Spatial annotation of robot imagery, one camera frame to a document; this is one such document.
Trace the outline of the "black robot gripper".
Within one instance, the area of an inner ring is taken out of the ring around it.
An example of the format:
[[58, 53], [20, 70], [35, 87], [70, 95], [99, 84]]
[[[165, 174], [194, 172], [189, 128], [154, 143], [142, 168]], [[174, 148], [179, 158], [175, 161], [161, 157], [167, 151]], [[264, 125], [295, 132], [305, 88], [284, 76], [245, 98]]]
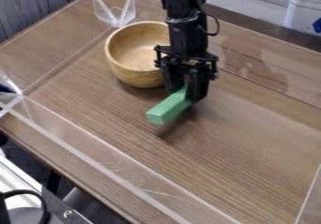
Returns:
[[188, 98], [197, 103], [208, 96], [210, 80], [217, 78], [218, 56], [209, 52], [208, 14], [196, 13], [185, 18], [169, 17], [170, 44], [157, 45], [155, 66], [162, 70], [165, 86], [171, 95], [185, 86], [189, 73]]

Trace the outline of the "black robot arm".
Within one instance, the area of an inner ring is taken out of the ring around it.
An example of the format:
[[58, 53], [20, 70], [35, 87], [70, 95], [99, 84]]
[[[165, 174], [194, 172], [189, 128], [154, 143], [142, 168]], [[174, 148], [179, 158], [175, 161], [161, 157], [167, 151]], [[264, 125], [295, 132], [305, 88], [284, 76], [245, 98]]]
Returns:
[[154, 63], [162, 70], [169, 93], [185, 88], [188, 100], [197, 103], [208, 96], [210, 81], [218, 78], [220, 57], [209, 52], [209, 37], [216, 37], [218, 31], [209, 31], [206, 0], [161, 1], [167, 11], [170, 45], [154, 47]]

